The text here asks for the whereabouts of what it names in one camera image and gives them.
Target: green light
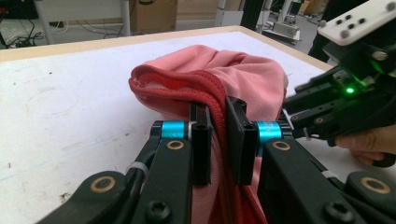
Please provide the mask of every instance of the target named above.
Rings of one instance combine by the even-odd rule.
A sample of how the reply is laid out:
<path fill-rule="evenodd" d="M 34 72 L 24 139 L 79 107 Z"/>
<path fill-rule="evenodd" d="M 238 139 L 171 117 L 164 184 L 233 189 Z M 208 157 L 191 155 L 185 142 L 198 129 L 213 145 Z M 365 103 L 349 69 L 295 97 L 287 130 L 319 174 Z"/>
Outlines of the green light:
<path fill-rule="evenodd" d="M 353 90 L 353 88 L 347 88 L 346 89 L 346 93 L 352 94 L 353 92 L 355 92 L 355 90 Z"/>

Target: white table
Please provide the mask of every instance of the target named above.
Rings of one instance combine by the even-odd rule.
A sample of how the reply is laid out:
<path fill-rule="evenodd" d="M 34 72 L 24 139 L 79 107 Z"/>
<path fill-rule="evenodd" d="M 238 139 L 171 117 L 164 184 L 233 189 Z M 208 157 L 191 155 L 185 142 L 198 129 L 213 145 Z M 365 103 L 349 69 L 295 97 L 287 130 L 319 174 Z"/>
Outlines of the white table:
<path fill-rule="evenodd" d="M 289 94 L 330 68 L 242 27 L 1 50 L 1 223 L 36 222 L 88 176 L 124 173 L 160 119 L 134 98 L 131 70 L 193 44 L 277 60 L 289 76 Z M 352 171 L 373 170 L 396 181 L 395 166 L 367 167 L 344 149 L 301 142 L 342 180 Z"/>

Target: hand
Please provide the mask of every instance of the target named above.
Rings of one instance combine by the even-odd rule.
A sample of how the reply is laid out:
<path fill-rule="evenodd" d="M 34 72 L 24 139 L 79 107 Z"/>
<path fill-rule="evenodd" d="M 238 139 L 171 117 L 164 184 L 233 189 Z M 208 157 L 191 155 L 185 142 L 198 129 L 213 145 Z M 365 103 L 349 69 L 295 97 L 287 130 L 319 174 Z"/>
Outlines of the hand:
<path fill-rule="evenodd" d="M 348 136 L 338 136 L 335 143 L 350 149 L 351 155 L 365 164 L 382 161 L 384 153 L 396 154 L 396 124 Z"/>

